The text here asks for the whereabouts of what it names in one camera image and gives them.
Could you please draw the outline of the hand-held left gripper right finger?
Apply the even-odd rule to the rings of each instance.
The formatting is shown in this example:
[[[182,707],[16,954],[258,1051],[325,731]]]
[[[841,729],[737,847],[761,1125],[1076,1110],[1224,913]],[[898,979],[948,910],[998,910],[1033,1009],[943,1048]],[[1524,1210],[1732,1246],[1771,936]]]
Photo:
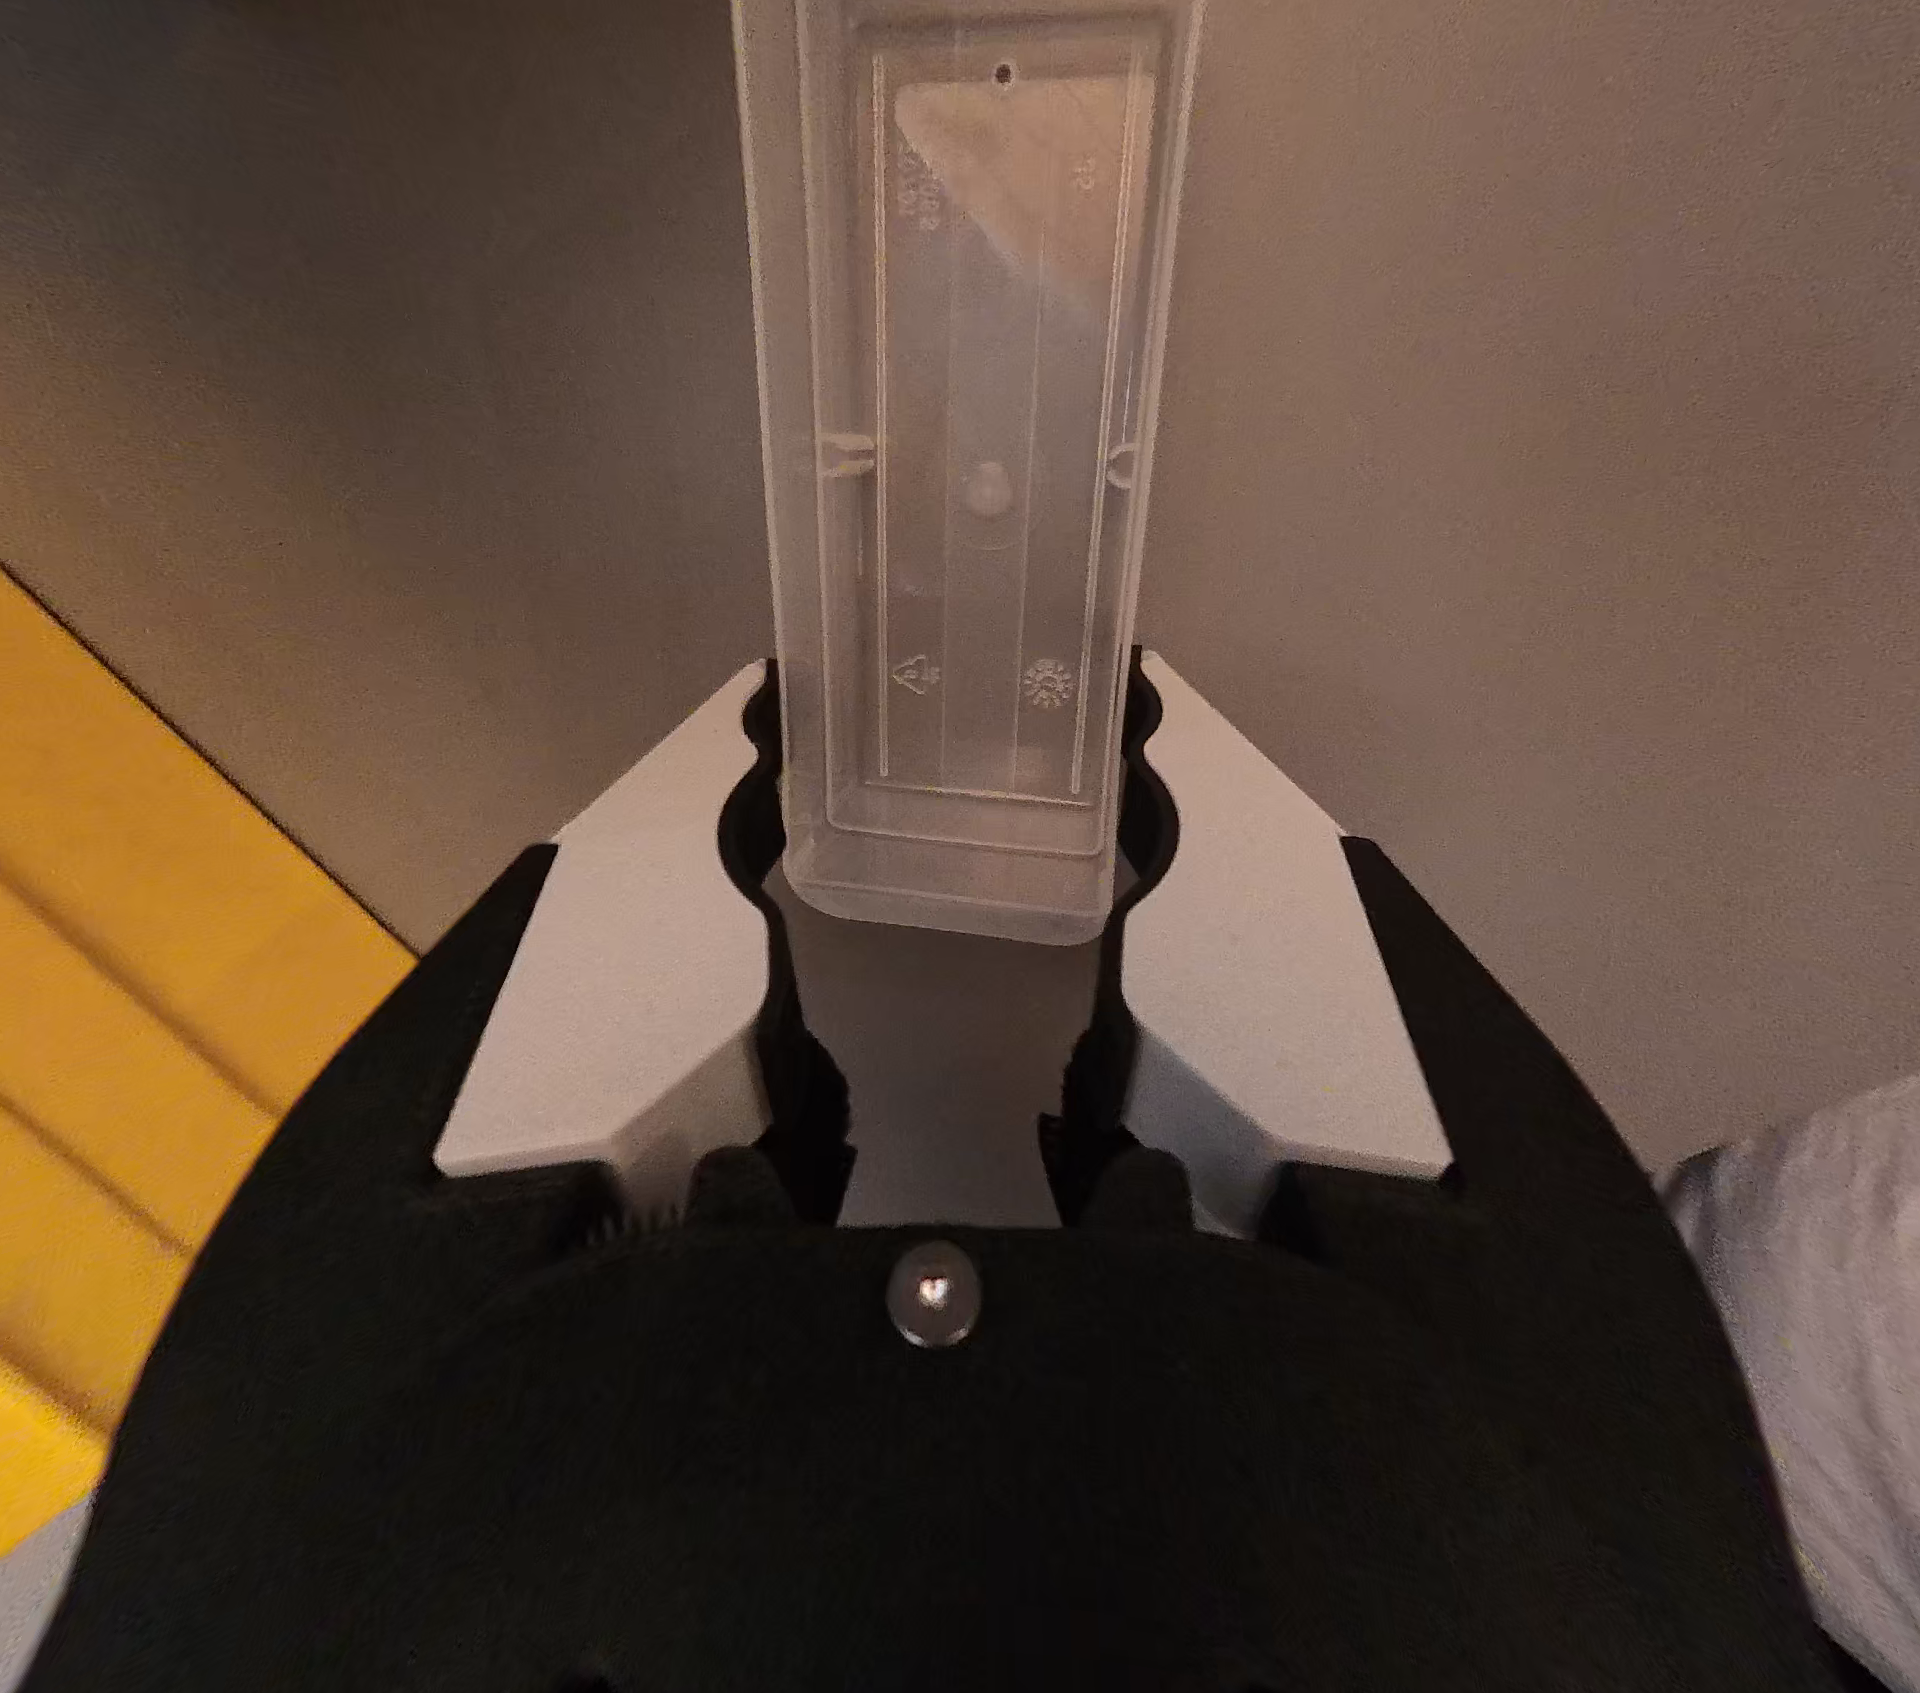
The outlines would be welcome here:
[[[1063,1222],[1132,1146],[1180,1162],[1217,1233],[1259,1231],[1294,1162],[1440,1180],[1453,1152],[1345,828],[1166,658],[1132,658],[1117,831],[1130,882],[1038,1125]]]

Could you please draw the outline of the yellow plastic bin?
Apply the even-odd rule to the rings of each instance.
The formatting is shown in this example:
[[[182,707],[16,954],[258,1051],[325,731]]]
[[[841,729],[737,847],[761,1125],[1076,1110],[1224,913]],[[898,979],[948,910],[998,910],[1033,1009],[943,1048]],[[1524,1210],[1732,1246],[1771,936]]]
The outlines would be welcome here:
[[[102,1477],[270,1137],[416,954],[3,579],[3,1546]]]

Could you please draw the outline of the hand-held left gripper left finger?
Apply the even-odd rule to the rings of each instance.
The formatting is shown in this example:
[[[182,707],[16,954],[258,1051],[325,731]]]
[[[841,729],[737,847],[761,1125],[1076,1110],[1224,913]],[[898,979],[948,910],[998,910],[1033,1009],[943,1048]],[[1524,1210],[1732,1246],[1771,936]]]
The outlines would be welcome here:
[[[606,1169],[637,1210],[756,1148],[797,1214],[841,1221],[853,1098],[805,1016],[781,862],[774,661],[731,676],[550,843],[435,1160],[444,1177]]]

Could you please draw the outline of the person's white shirt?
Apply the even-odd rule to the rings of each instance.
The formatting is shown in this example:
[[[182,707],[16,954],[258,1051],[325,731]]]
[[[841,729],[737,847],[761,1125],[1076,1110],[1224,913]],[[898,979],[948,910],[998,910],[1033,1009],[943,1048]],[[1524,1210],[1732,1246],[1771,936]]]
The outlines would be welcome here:
[[[1919,1079],[1663,1183],[1740,1360],[1815,1616],[1919,1687]]]

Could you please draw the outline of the clear plastic drawer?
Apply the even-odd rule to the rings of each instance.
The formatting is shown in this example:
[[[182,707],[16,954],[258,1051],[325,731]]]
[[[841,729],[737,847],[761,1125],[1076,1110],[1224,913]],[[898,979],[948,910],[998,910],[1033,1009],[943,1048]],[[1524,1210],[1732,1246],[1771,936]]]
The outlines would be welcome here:
[[[732,0],[783,872],[1090,940],[1207,0]]]

